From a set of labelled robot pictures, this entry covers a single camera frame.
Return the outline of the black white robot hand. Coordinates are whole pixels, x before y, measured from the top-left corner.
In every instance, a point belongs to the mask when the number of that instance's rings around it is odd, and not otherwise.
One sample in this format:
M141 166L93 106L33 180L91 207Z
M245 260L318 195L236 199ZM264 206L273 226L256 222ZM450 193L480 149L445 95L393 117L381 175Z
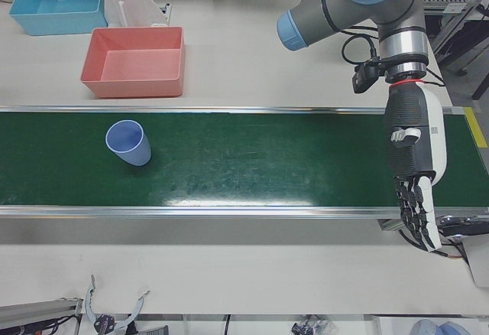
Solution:
M447 166L441 103L420 80L395 83L389 88L384 129L400 217L415 245L435 252L442 243L432 187Z

